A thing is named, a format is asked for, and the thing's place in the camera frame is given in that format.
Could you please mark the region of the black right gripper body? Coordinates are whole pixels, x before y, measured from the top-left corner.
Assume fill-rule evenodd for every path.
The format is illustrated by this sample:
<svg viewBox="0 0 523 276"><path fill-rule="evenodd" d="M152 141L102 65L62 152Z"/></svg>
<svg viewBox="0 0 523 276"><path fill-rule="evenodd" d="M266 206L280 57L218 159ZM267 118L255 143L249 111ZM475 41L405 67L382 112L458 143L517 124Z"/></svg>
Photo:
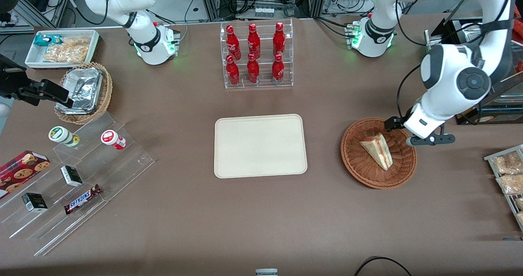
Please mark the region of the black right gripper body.
<svg viewBox="0 0 523 276"><path fill-rule="evenodd" d="M19 90L29 85L25 68L8 57L0 55L0 95L6 99L21 100Z"/></svg>

